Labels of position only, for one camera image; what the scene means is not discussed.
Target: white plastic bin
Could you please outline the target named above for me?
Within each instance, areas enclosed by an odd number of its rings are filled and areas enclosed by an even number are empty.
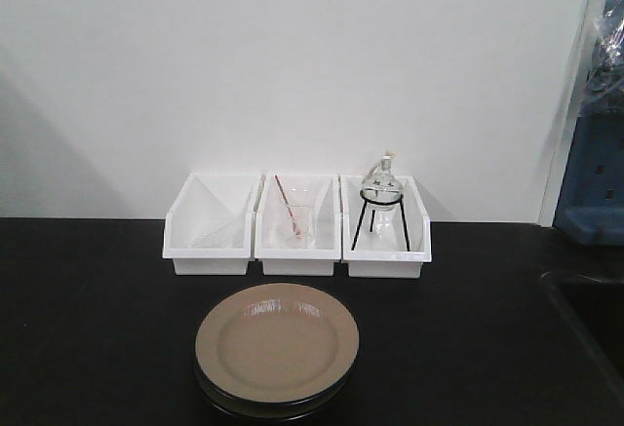
[[[404,185],[404,207],[409,234],[407,251],[401,209],[377,212],[371,232],[371,206],[367,206],[355,250],[351,251],[364,203],[360,197],[362,177],[342,175],[342,258],[351,277],[418,278],[423,262],[431,261],[429,215],[410,176],[397,176]]]
[[[191,173],[165,220],[163,257],[178,275],[245,275],[261,176]]]
[[[278,177],[289,205],[275,173],[267,174],[255,220],[254,256],[264,274],[333,275],[341,254],[338,176]]]

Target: stacked plates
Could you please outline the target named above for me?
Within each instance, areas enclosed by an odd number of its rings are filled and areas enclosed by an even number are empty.
[[[340,390],[358,344],[353,316],[327,293],[261,285],[229,296],[206,316],[195,342],[196,373],[220,409],[295,418]]]

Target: blue object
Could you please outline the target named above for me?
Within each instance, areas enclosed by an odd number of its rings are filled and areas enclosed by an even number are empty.
[[[578,118],[555,226],[580,244],[624,246],[624,116]]]

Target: ceramic plate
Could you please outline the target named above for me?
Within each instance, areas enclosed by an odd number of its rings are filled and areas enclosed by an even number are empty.
[[[221,301],[195,342],[200,370],[238,399],[292,403],[341,380],[359,345],[351,313],[335,298],[304,285],[248,288]]]

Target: white wall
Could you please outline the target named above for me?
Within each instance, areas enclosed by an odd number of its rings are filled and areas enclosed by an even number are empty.
[[[586,0],[0,0],[0,214],[163,217],[190,170],[538,218]]]

